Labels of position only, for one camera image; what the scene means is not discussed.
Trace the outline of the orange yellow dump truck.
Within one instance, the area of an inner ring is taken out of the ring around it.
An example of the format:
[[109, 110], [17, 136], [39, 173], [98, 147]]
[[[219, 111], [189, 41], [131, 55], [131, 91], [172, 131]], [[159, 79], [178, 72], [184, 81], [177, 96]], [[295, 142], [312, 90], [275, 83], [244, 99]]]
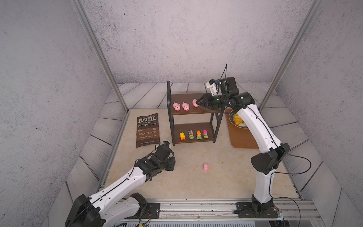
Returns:
[[179, 135], [180, 135], [180, 140], [181, 141], [186, 140], [184, 132], [179, 133]]

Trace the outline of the pink pig toy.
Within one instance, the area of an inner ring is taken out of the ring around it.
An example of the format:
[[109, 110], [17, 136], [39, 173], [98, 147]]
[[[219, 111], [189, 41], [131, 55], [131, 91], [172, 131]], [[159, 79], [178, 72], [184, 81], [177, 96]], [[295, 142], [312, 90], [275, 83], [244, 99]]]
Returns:
[[173, 108], [174, 108], [174, 110], [176, 110], [176, 111], [180, 111], [180, 110], [181, 110], [181, 106], [180, 106], [180, 104], [178, 104], [178, 103], [176, 103], [176, 102], [174, 102], [174, 103], [173, 103]]
[[188, 112], [190, 110], [190, 105], [188, 103], [183, 102], [182, 107], [184, 111]]
[[196, 99], [193, 99], [192, 104], [193, 104], [193, 106], [195, 108], [198, 108], [199, 107], [199, 105], [197, 104], [197, 100]]
[[209, 165], [208, 165], [207, 163], [204, 163], [204, 164], [203, 164], [203, 170], [204, 170], [204, 171], [206, 171], [206, 172], [208, 172], [208, 170], [209, 170]]

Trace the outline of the green truck picture box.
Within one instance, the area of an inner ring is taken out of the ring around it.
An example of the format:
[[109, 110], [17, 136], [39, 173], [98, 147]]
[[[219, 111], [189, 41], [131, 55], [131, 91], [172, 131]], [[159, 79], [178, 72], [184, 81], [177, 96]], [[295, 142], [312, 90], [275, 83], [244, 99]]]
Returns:
[[189, 134], [189, 139], [190, 140], [193, 140], [194, 139], [194, 133], [193, 133], [193, 131], [192, 130], [189, 130], [188, 131], [188, 134]]

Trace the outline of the green truck orange drum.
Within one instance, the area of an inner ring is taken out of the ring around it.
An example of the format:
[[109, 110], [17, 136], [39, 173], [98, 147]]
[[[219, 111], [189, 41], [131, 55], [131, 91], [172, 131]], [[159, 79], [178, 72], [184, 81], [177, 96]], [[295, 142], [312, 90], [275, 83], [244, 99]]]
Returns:
[[201, 140], [202, 139], [201, 131], [197, 131], [197, 139], [198, 140]]

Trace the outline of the green truck pink drum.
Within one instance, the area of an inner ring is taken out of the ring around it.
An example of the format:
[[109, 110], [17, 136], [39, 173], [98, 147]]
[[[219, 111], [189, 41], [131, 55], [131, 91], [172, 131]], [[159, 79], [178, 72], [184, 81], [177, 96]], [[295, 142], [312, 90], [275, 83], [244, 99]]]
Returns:
[[207, 130], [204, 130], [203, 131], [203, 138], [204, 139], [207, 139], [209, 136], [208, 136], [208, 131]]

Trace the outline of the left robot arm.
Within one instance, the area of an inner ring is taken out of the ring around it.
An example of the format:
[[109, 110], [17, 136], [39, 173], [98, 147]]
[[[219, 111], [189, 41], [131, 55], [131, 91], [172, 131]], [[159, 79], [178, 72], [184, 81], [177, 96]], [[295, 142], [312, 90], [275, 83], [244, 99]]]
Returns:
[[142, 218], [147, 212], [147, 200], [131, 191], [152, 181], [162, 171], [174, 171], [175, 157], [170, 143], [165, 141], [151, 153], [137, 159], [133, 168], [119, 180], [87, 197], [79, 196], [65, 222], [66, 227], [109, 227], [126, 218]]

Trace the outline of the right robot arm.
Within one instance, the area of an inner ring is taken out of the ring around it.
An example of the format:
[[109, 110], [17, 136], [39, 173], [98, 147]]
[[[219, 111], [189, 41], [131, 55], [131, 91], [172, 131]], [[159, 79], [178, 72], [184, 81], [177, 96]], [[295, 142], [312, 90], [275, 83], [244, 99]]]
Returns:
[[258, 145], [260, 153], [251, 158], [251, 163], [257, 171], [251, 206], [253, 214], [261, 217], [274, 207], [270, 194], [274, 174], [290, 147], [287, 143], [282, 143], [267, 126], [253, 97], [248, 92], [239, 92], [234, 77], [212, 79], [206, 83], [206, 88], [209, 92], [196, 103], [221, 112], [231, 108], [246, 123]]

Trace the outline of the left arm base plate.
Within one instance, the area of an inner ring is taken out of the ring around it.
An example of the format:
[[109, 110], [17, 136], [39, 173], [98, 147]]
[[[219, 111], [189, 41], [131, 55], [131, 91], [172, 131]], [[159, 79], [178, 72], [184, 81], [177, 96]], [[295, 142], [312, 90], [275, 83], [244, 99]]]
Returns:
[[134, 216], [127, 217], [126, 219], [159, 219], [160, 216], [160, 203], [147, 203], [142, 206]]

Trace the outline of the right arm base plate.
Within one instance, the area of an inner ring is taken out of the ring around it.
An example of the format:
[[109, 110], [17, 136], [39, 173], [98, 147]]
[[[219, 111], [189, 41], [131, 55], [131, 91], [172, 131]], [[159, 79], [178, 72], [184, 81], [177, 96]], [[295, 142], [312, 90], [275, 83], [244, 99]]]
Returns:
[[280, 218], [278, 209], [271, 202], [238, 202], [233, 214], [237, 214], [238, 218]]

